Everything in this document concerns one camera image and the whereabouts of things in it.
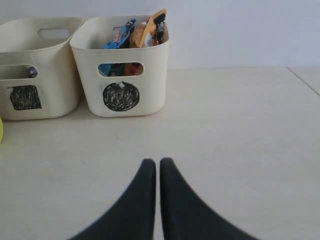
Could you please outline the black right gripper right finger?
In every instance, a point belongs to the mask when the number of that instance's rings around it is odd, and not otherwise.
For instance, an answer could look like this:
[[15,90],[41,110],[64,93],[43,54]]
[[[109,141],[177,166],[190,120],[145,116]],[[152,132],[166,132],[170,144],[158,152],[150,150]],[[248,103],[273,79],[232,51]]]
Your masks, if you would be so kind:
[[255,239],[211,209],[188,185],[172,158],[163,158],[159,170],[165,240]]

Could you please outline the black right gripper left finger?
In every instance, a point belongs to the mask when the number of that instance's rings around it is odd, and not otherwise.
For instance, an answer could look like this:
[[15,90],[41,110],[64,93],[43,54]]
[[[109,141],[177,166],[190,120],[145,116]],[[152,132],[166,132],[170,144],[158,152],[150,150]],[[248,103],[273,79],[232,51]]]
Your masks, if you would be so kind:
[[73,240],[152,240],[156,210],[156,164],[144,159],[124,193]]

